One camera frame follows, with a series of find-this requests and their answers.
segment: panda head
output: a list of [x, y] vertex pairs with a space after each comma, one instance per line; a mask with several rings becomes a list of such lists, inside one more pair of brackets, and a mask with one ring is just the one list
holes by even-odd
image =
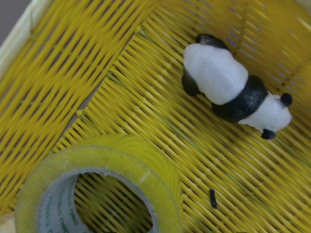
[[261, 106], [242, 123], [251, 125], [262, 132], [264, 139], [273, 139], [276, 132], [285, 128], [292, 120], [288, 109], [293, 102], [290, 94], [285, 93], [281, 97], [268, 93]]

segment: roll of tape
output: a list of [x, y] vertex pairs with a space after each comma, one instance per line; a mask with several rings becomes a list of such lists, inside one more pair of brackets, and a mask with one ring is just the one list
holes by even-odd
[[182, 232], [182, 197], [173, 164], [148, 142], [105, 135], [48, 156], [30, 174], [16, 208], [17, 233], [90, 233], [74, 204], [79, 174], [103, 173], [127, 184], [152, 218], [149, 232]]

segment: woven basket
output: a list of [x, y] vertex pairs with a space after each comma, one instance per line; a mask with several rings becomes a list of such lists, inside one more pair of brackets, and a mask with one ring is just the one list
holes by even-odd
[[[49, 152], [118, 132], [149, 140], [174, 162], [185, 232], [311, 232], [305, 8], [293, 0], [34, 2], [33, 18], [19, 21], [25, 31], [0, 52], [0, 214], [14, 210]], [[293, 121], [276, 139], [217, 118], [205, 96], [184, 92], [183, 50], [199, 33], [225, 41], [272, 93], [292, 94]], [[75, 198], [94, 232], [151, 228], [139, 198], [112, 178], [81, 176]]]

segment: black shoulder band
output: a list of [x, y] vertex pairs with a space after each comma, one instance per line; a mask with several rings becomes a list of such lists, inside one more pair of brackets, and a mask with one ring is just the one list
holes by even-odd
[[253, 114], [267, 95], [263, 81], [258, 76], [251, 75], [238, 96], [223, 105], [213, 103], [212, 110], [220, 118], [236, 123]]

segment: panda ear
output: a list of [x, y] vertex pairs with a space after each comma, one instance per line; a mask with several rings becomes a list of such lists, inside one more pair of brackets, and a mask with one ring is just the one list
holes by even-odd
[[268, 129], [264, 129], [263, 130], [263, 133], [261, 135], [261, 137], [263, 139], [274, 139], [276, 137], [276, 133], [271, 131], [271, 130], [268, 130]]
[[293, 102], [293, 97], [291, 96], [291, 94], [288, 94], [288, 93], [284, 93], [282, 96], [281, 96], [281, 99], [280, 99], [281, 103], [283, 104], [284, 108], [285, 107], [288, 107], [292, 104]]

